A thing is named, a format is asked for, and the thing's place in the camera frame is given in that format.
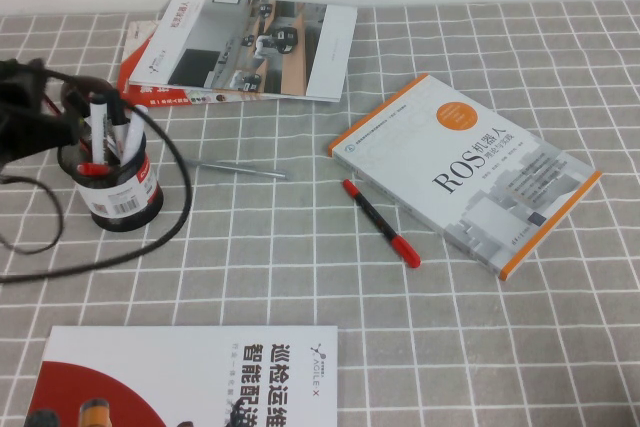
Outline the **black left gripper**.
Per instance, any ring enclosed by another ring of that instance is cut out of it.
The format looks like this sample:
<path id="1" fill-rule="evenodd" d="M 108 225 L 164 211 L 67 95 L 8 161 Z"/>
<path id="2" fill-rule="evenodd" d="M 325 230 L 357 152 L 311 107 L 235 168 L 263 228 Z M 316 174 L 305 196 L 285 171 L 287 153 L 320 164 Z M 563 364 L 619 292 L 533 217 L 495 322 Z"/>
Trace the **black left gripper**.
<path id="1" fill-rule="evenodd" d="M 64 110 L 48 96 L 1 99 L 1 167 L 80 142 L 86 98 L 77 89 L 62 89 L 60 101 Z"/>

